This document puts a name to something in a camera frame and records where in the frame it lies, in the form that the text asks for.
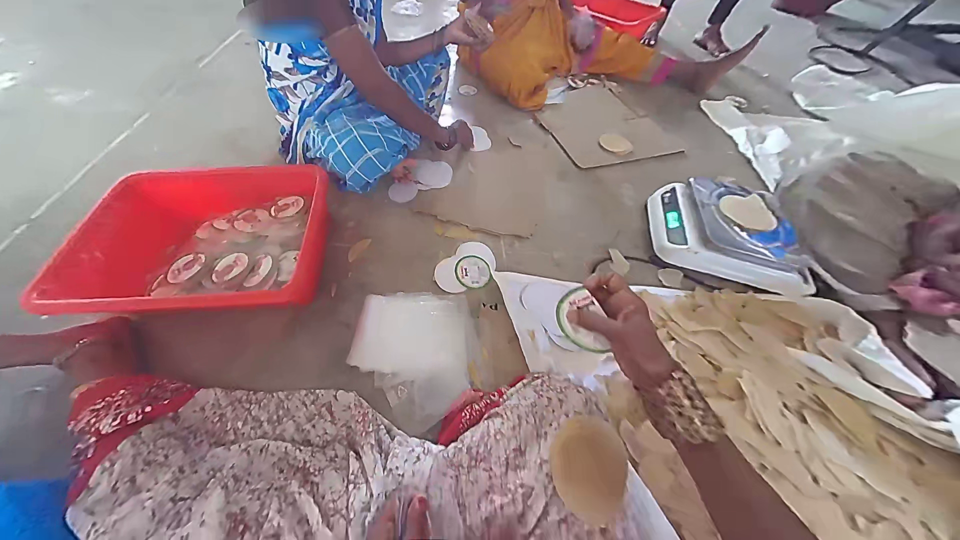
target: red plastic tub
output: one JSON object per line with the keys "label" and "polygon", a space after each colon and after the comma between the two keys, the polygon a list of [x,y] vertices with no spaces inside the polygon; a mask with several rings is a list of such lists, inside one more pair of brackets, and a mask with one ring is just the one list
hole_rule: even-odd
{"label": "red plastic tub", "polygon": [[[133,173],[66,237],[20,298],[36,314],[307,304],[326,245],[326,173],[315,165]],[[279,290],[144,296],[158,270],[204,221],[243,207],[312,198],[293,278]]]}
{"label": "red plastic tub", "polygon": [[637,0],[574,0],[573,3],[586,9],[593,18],[611,30],[637,39],[646,34],[650,25],[666,16],[663,7],[650,6]]}

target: digital weighing scale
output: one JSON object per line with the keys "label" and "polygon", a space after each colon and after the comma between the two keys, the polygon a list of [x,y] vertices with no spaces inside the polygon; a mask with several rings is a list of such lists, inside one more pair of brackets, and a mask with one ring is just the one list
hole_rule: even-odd
{"label": "digital weighing scale", "polygon": [[[672,265],[785,296],[813,294],[809,271],[795,262],[799,247],[789,222],[778,216],[773,231],[752,232],[720,211],[720,198],[752,193],[709,178],[661,187],[647,200],[654,252]],[[760,196],[775,207],[772,195]]]}

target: bangle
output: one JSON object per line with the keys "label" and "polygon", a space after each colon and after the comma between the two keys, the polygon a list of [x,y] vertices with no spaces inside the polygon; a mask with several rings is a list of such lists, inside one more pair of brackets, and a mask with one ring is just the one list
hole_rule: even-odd
{"label": "bangle", "polygon": [[720,417],[700,393],[693,377],[677,369],[654,390],[637,390],[650,423],[674,444],[715,442],[723,436]]}
{"label": "bangle", "polygon": [[444,128],[446,130],[447,140],[445,143],[436,142],[437,148],[446,152],[447,150],[452,150],[454,146],[457,145],[457,132],[453,129],[453,126],[447,126]]}
{"label": "bangle", "polygon": [[85,337],[84,339],[81,339],[80,341],[75,343],[72,348],[55,356],[53,361],[51,361],[50,363],[53,364],[55,368],[61,371],[65,371],[66,361],[72,358],[80,349],[82,349],[83,347],[86,347],[87,345],[95,341],[96,339],[94,338]]}

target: bare foot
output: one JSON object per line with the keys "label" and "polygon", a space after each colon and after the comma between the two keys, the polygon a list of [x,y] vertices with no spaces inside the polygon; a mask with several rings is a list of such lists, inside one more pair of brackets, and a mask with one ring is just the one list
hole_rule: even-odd
{"label": "bare foot", "polygon": [[717,60],[678,61],[670,78],[694,93],[703,94],[746,59],[768,30],[770,26],[764,26],[746,45]]}
{"label": "bare foot", "polygon": [[730,52],[730,47],[720,35],[720,25],[707,26],[699,36],[693,39],[693,44],[710,53],[714,58],[722,57]]}

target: scale display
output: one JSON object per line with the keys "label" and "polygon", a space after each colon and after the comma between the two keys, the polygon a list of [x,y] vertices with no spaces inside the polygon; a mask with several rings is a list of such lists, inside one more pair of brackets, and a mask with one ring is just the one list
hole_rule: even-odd
{"label": "scale display", "polygon": [[678,246],[687,245],[684,215],[680,211],[676,187],[661,194],[660,207],[663,209],[663,222],[666,224],[666,240]]}

